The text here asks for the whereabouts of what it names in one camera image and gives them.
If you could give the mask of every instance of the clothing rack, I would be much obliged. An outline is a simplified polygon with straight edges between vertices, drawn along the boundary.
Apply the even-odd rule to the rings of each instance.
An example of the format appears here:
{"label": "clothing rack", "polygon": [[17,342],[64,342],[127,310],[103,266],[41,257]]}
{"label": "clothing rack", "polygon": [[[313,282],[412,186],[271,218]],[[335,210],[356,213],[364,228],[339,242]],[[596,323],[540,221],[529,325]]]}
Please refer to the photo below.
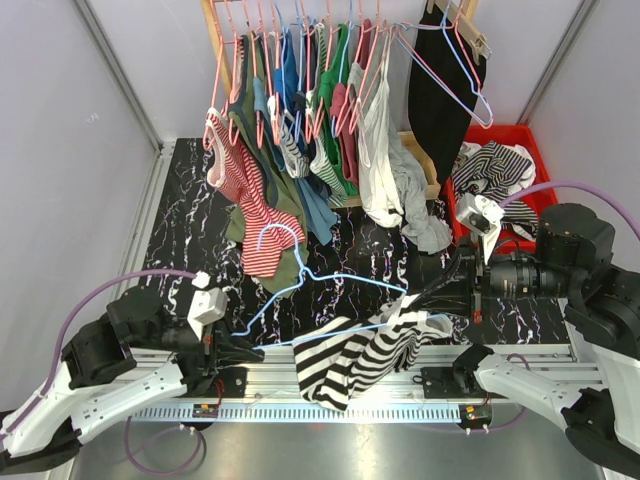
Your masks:
{"label": "clothing rack", "polygon": [[[213,3],[223,3],[224,0],[212,0]],[[212,4],[209,0],[200,0],[202,4],[202,10],[204,12],[204,18],[207,23],[207,29],[209,31],[209,37],[211,38],[211,45],[213,47],[214,55],[216,56],[216,60],[218,62],[222,62],[220,66],[220,77],[222,80],[222,85],[224,86],[224,91],[227,95],[231,93],[231,82],[233,81],[231,75],[231,67],[229,64],[229,57],[227,55],[227,51],[225,48],[220,48],[220,32],[218,31],[217,25],[220,25],[220,19],[218,17],[217,8],[214,6],[212,8]],[[447,0],[428,0],[428,4],[433,6],[433,4],[438,5],[439,8],[444,10],[447,5]],[[460,29],[462,35],[467,38],[468,36],[472,36],[474,40],[470,43],[474,45],[474,57],[477,58],[476,51],[480,54],[484,54],[484,47],[486,46],[486,39],[483,35],[481,35],[477,29],[473,26],[472,19],[475,14],[476,8],[478,5],[478,0],[470,0],[465,5],[460,20]],[[449,8],[449,17],[455,18],[458,13],[458,9],[455,5],[452,5]],[[441,185],[438,183],[438,175],[436,171],[436,167],[433,163],[433,160],[427,155],[427,153],[420,148],[415,135],[411,131],[400,132],[400,138],[402,139],[402,144],[411,152],[411,154],[418,160],[422,169],[424,170],[425,176],[427,178],[427,183],[429,184],[427,187],[426,197],[427,200],[433,200],[438,198],[440,194]],[[350,197],[344,204],[344,207],[357,207],[361,206],[362,202],[360,201],[360,197]]]}

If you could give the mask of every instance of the red plastic basket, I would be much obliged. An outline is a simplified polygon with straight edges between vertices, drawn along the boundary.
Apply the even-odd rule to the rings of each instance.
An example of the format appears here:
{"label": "red plastic basket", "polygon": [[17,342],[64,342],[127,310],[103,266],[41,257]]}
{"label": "red plastic basket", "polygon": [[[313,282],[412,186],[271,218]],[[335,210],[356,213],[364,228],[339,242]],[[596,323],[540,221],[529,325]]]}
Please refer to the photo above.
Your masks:
{"label": "red plastic basket", "polygon": [[[466,142],[479,143],[480,145],[486,145],[490,141],[496,141],[502,145],[522,145],[525,147],[536,165],[536,179],[534,184],[545,183],[549,181],[549,174],[542,161],[542,156],[536,145],[535,138],[529,127],[524,125],[499,125],[491,127],[487,130],[479,126],[471,126],[467,135],[465,136]],[[458,223],[456,220],[456,198],[453,193],[453,184],[451,179],[447,180],[445,184],[445,195],[447,197],[447,204],[449,208],[449,216],[451,218],[451,229],[453,230],[453,238],[456,244],[458,240],[465,235],[469,234],[469,230]],[[556,194],[553,190],[545,190],[544,192],[537,192],[528,195],[522,199],[527,205],[540,215],[540,213],[547,207],[558,203]],[[500,234],[500,240],[505,238],[515,238],[520,244],[520,248],[526,252],[533,252],[536,249],[535,242],[529,242],[522,237],[514,235],[513,233],[503,230]],[[509,242],[503,245],[498,250],[498,253],[510,253],[515,250],[514,242]]]}

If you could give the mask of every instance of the black and white striped cloth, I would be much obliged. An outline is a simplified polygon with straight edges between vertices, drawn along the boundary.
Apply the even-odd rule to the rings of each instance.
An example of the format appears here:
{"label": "black and white striped cloth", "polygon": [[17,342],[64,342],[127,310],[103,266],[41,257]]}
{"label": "black and white striped cloth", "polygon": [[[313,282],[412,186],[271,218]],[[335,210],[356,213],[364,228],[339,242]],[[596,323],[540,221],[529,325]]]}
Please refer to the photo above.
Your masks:
{"label": "black and white striped cloth", "polygon": [[[451,176],[456,201],[465,193],[472,193],[499,203],[525,185],[531,185],[535,179],[533,159],[520,155],[513,147],[496,142],[489,142],[468,158],[460,155],[458,163]],[[534,241],[538,215],[522,200],[512,202],[505,208],[503,227]]]}
{"label": "black and white striped cloth", "polygon": [[444,315],[429,316],[427,312],[400,315],[400,310],[411,304],[416,296],[402,296],[383,306],[380,314],[368,320],[339,317],[305,335],[314,337],[386,323],[375,330],[296,344],[293,352],[302,398],[344,411],[354,394],[364,392],[387,373],[414,365],[422,345],[434,339],[450,338],[453,324]]}

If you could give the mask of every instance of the floor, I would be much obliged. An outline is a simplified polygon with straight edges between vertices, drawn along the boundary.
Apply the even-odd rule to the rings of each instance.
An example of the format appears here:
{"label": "floor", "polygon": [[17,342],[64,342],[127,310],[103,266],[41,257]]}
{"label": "floor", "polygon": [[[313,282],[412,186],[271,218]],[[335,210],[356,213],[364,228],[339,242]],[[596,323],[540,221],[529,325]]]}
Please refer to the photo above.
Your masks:
{"label": "floor", "polygon": [[[497,409],[508,422],[513,406]],[[134,424],[133,449],[166,428]],[[458,427],[425,425],[214,424],[204,432],[206,457],[184,474],[192,480],[494,479],[595,480],[601,469],[583,458],[561,430],[533,413],[517,425],[467,437]],[[175,469],[193,452],[182,432],[150,446],[137,459],[156,471]],[[151,478],[124,458],[119,424],[83,448],[72,480]]]}
{"label": "floor", "polygon": [[[205,181],[213,164],[197,139],[178,140],[155,219],[145,267],[174,267],[212,275],[229,296],[229,315],[238,330],[255,315],[270,294],[243,274],[240,245],[224,232],[232,208]],[[448,220],[446,205],[431,202],[432,212]],[[417,292],[437,276],[449,253],[420,254],[399,228],[378,227],[361,208],[338,210],[340,222],[333,241],[321,246],[310,235],[308,266],[321,274],[346,272],[404,286]],[[166,308],[186,316],[192,293],[179,279],[152,278]],[[275,303],[251,340],[269,344],[308,333],[336,316],[369,317],[394,297],[383,289],[357,282],[319,284],[308,281],[290,299]],[[455,319],[454,343],[566,344],[567,331],[557,302],[506,301],[493,303],[492,316],[482,325]]]}

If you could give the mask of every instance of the white perforated rail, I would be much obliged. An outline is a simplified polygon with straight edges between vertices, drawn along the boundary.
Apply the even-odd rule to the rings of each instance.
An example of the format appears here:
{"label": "white perforated rail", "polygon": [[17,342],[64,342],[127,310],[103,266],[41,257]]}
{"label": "white perforated rail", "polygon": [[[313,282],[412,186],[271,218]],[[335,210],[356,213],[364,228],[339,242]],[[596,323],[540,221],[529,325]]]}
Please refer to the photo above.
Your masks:
{"label": "white perforated rail", "polygon": [[368,408],[358,406],[346,412],[312,404],[222,405],[217,418],[194,416],[194,403],[161,403],[134,415],[147,422],[249,422],[249,423],[460,423],[458,404],[397,404]]}

